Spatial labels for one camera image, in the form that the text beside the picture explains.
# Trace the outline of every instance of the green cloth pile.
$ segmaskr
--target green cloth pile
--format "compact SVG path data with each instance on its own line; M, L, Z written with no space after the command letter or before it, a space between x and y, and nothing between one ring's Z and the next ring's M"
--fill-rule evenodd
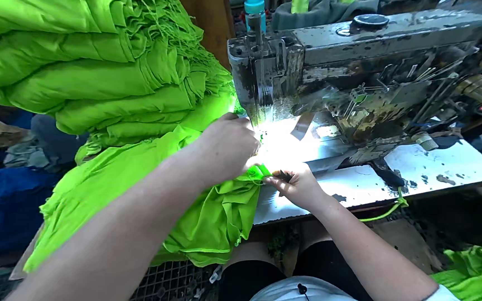
M454 270L436 273L432 275L434 280L462 301L482 301L482 246L444 253L453 261Z
M44 230L24 270L34 271L94 214L199 135L177 126L161 138L110 147L68 172L41 206ZM226 263L232 247L249 236L260 190L253 180L263 176L251 167L245 175L205 190L176 223L153 263L187 258L200 267Z
M232 77L179 0L1 0L0 105L54 116L90 133L78 166L42 206L35 270L94 214L239 110ZM209 188L178 221L154 263L225 263L252 226L257 167Z
M178 0L0 1L0 104L89 131L95 151L160 137L234 94L202 37Z

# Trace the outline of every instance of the green cord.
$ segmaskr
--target green cord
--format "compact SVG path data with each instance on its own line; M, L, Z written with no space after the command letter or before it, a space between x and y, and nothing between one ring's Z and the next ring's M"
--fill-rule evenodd
M386 212L383 215L379 215L377 217L372 217L370 219L361 219L360 222L372 222L372 221L376 221L376 220L379 220L379 219L383 219L386 216L389 216L392 212L394 212L395 209L399 208L399 206L408 207L408 203L406 202L405 198L403 197L403 193L401 192L401 187L397 188L397 192L399 193L399 197L397 198L397 203L395 203L392 206L392 208L390 208L390 210L388 210L388 212Z

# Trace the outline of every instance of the blue cloth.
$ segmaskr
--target blue cloth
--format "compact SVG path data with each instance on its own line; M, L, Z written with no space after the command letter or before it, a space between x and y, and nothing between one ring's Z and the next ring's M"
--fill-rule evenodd
M0 169L0 256L25 250L43 221L38 207L61 177L29 167Z

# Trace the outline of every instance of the green garment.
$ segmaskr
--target green garment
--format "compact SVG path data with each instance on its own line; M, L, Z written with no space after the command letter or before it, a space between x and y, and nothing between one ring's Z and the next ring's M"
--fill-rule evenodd
M0 1L0 104L124 145L128 127L106 127L179 123L204 94L234 92L202 37L178 0Z
M24 270L36 270L92 216L199 135L177 126L158 139L110 147L64 175L41 206L44 229ZM233 246L249 236L263 176L252 167L205 190L176 223L154 262L189 258L200 267L226 263Z
M444 253L453 261L454 270L436 273L432 275L434 280L462 301L482 301L482 246Z
M243 111L202 37L179 0L0 0L0 104L90 133L79 166L42 206L45 228L25 270L211 122ZM253 222L254 169L204 192L154 263L226 262Z

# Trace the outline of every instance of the right hand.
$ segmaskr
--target right hand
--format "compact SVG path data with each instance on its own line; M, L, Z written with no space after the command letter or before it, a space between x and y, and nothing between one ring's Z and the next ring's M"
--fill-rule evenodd
M293 176L289 183L275 177L280 174L279 170L273 172L275 176L265 178L264 182L274 186L280 196L284 195L300 208L314 212L320 210L321 206L324 206L324 203L330 198L315 180L308 164L293 164L288 168L283 168L282 171Z
M193 171L203 189L211 187L240 176L256 163L253 155L260 142L251 128L250 120L226 113L176 154L186 158L187 172Z

